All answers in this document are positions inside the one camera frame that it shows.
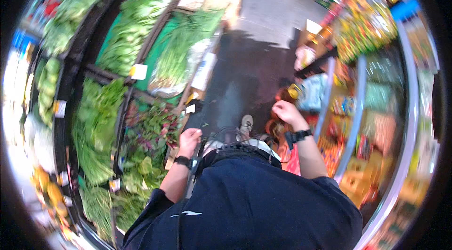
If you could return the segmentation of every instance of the floor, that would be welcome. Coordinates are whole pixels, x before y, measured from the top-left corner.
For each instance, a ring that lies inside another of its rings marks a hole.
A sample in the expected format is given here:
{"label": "floor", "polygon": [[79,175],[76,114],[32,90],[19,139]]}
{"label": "floor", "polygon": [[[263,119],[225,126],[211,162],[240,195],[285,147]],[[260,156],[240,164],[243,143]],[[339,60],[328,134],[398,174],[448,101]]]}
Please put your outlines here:
{"label": "floor", "polygon": [[240,18],[221,38],[204,107],[185,127],[208,136],[251,114],[253,132],[263,133],[276,92],[293,81],[299,30],[327,12],[312,0],[242,0]]}

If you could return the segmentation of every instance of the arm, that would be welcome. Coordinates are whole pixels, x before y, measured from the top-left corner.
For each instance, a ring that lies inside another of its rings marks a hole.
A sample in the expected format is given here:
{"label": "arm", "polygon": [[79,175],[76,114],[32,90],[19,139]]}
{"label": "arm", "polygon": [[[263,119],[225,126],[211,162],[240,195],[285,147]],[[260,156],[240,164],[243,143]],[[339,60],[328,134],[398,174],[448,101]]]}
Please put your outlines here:
{"label": "arm", "polygon": [[[200,129],[187,129],[180,135],[180,149],[177,157],[184,156],[189,159],[193,157],[196,145],[201,141],[202,131]],[[184,165],[174,164],[162,181],[160,189],[165,192],[166,197],[176,203],[184,196],[185,186],[189,169]]]}
{"label": "arm", "polygon": [[[272,110],[280,119],[290,124],[294,131],[309,129],[308,123],[293,104],[278,101],[273,105]],[[328,176],[325,163],[312,135],[298,141],[297,148],[302,177],[314,179],[320,176]]]}

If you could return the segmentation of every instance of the white logo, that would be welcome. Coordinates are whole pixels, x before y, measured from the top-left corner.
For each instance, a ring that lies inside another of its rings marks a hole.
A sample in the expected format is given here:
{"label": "white logo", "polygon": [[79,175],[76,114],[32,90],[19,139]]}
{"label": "white logo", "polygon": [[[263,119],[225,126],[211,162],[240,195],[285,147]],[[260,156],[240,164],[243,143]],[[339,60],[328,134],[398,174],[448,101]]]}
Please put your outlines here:
{"label": "white logo", "polygon": [[197,215],[201,215],[202,213],[195,213],[192,211],[183,211],[183,214],[185,214],[186,216],[197,216]]}

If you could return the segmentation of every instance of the hand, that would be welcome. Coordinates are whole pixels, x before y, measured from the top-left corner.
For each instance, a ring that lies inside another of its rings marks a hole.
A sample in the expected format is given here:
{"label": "hand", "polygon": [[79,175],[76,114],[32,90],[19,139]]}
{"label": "hand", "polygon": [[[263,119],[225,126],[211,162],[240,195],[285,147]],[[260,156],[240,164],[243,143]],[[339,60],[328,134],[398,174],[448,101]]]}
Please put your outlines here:
{"label": "hand", "polygon": [[280,119],[290,124],[294,131],[309,129],[308,123],[292,103],[280,100],[273,105],[272,110]]}
{"label": "hand", "polygon": [[201,142],[202,131],[200,129],[187,129],[180,135],[178,156],[189,159],[193,157],[196,145]]}

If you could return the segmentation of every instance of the black wristwatch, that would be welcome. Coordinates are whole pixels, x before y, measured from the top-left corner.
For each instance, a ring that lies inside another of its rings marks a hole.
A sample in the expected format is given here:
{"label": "black wristwatch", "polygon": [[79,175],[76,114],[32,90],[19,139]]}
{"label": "black wristwatch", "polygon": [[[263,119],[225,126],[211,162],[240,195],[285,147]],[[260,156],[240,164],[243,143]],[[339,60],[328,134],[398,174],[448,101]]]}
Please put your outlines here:
{"label": "black wristwatch", "polygon": [[284,133],[284,136],[286,137],[287,144],[289,145],[289,149],[293,149],[293,144],[297,143],[300,140],[305,139],[306,136],[312,135],[312,132],[310,129],[307,130],[299,130],[295,133],[291,133],[290,131],[286,131]]}
{"label": "black wristwatch", "polygon": [[185,156],[178,156],[177,158],[174,159],[174,163],[178,163],[178,164],[184,165],[188,169],[192,168],[191,162],[192,161],[189,158],[185,157]]}

